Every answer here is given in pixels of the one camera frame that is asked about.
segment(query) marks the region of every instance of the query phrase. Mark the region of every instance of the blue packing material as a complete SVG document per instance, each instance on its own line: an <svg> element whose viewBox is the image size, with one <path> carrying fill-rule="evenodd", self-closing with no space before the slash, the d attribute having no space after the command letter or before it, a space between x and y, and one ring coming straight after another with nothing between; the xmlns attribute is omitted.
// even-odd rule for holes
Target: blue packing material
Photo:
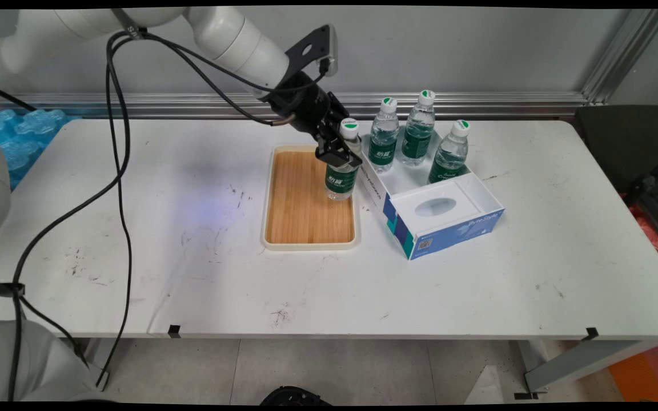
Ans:
<svg viewBox="0 0 658 411"><path fill-rule="evenodd" d="M65 115L62 110L35 110L25 115L0 110L0 147L7 159L12 191L60 128L80 118Z"/></svg>

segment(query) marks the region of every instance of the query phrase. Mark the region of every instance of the tiled floor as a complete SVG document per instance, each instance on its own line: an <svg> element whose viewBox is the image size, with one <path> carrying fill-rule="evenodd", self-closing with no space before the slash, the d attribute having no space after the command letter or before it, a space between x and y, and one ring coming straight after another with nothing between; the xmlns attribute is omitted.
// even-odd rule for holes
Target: tiled floor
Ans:
<svg viewBox="0 0 658 411"><path fill-rule="evenodd" d="M123 402L259 404L296 385L334 405L462 404L485 365L504 401L523 392L513 341L131 339L113 357L106 393ZM540 401L621 401L608 370Z"/></svg>

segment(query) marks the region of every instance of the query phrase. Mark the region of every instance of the bottle cap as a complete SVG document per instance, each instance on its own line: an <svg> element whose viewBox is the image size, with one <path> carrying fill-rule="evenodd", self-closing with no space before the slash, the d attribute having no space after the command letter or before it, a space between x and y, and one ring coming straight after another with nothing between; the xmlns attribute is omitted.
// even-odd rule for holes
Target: bottle cap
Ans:
<svg viewBox="0 0 658 411"><path fill-rule="evenodd" d="M382 99L379 109L381 112L395 112L398 109L398 101L392 97L386 97Z"/></svg>
<svg viewBox="0 0 658 411"><path fill-rule="evenodd" d="M360 124L355 119L342 120L339 124L339 133L345 140L357 140L357 135L360 132Z"/></svg>
<svg viewBox="0 0 658 411"><path fill-rule="evenodd" d="M433 105L434 101L436 101L436 94L430 90L423 90L418 96L418 102L423 105Z"/></svg>
<svg viewBox="0 0 658 411"><path fill-rule="evenodd" d="M454 127L451 128L451 132L459 137L466 137L469 128L471 128L471 126L468 125L468 122L465 120L456 120L454 122Z"/></svg>

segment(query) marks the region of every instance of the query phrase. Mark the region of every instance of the cardboard box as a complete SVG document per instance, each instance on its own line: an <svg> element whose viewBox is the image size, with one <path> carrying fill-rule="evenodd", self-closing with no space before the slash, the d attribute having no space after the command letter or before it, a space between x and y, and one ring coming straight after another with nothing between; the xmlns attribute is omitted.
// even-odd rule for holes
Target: cardboard box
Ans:
<svg viewBox="0 0 658 411"><path fill-rule="evenodd" d="M409 260L437 252L492 231L504 207L467 166L456 177L426 184L441 141L434 132L426 159L408 167L399 159L404 127L392 168L377 174L367 156L369 135L362 137L363 164L358 179Z"/></svg>

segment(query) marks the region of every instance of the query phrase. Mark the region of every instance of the white robotic arm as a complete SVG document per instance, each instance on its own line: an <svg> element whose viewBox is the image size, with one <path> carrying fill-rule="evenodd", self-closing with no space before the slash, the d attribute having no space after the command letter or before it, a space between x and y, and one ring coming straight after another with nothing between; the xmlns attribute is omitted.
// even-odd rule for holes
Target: white robotic arm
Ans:
<svg viewBox="0 0 658 411"><path fill-rule="evenodd" d="M296 65L290 67L288 55L234 7L143 7L123 11L139 27L146 28L160 26L183 15L204 56L251 83L276 88L286 80L296 81L293 78L298 78L298 86L306 82L298 73L303 66L298 70ZM0 87L63 49L119 29L123 26L112 9L21 10L15 34L0 38ZM327 75L336 72L334 47L336 41L324 53L331 60ZM293 124L297 130L310 132L317 140L319 134L327 134L327 130L318 130L318 123L324 121L331 107L327 95L318 86L307 89L308 93L273 96L246 88L256 98L269 102L282 117L298 112L300 116ZM347 116L342 114L336 122ZM336 135L324 136L323 140L329 143L336 140ZM9 193L7 166L0 151L0 225L9 210Z"/></svg>
<svg viewBox="0 0 658 411"><path fill-rule="evenodd" d="M253 83L274 88L288 69L285 53L234 7L137 7L125 12L146 28L183 15L205 57ZM0 38L0 86L60 50L122 28L110 9L21 10L15 34Z"/></svg>
<svg viewBox="0 0 658 411"><path fill-rule="evenodd" d="M336 72L336 34L332 26L316 29L284 53L233 7L131 8L125 12L136 25L147 28L185 16L194 31L194 42L205 57L256 85L294 90L271 92L248 87L281 117L291 119L296 130L318 141L316 157L337 167L347 162L361 163L337 130L339 122L349 116L347 110L301 71L306 63L320 58L323 73ZM66 47L120 29L123 26L110 9L21 10L15 34L0 38L0 86ZM0 149L0 226L10 207L9 187L7 163ZM13 322L0 323L0 400L6 398L13 328ZM16 400L92 398L87 391L94 387L85 366L73 354L68 356L68 349L60 341L51 334L43 337L43 333L44 328L25 322L23 346L33 348L33 353L42 351L35 356L42 361L30 361L29 367L20 368Z"/></svg>

